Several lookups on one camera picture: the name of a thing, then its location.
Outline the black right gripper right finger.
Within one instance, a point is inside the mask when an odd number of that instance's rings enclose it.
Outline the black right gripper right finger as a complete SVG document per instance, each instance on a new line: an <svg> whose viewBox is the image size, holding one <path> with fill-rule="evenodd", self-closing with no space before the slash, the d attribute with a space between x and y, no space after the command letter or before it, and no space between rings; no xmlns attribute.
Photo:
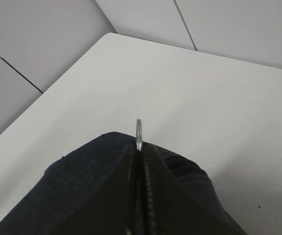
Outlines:
<svg viewBox="0 0 282 235"><path fill-rule="evenodd" d="M195 162L150 143L142 146L142 160L142 235L245 234Z"/></svg>

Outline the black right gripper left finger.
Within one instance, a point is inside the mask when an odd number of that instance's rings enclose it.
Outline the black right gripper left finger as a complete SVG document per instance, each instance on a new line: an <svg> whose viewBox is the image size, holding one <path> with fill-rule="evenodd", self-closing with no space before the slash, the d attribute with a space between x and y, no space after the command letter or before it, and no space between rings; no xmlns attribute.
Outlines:
<svg viewBox="0 0 282 235"><path fill-rule="evenodd" d="M136 150L124 148L112 172L82 208L56 226L51 235L133 235L137 192Z"/></svg>

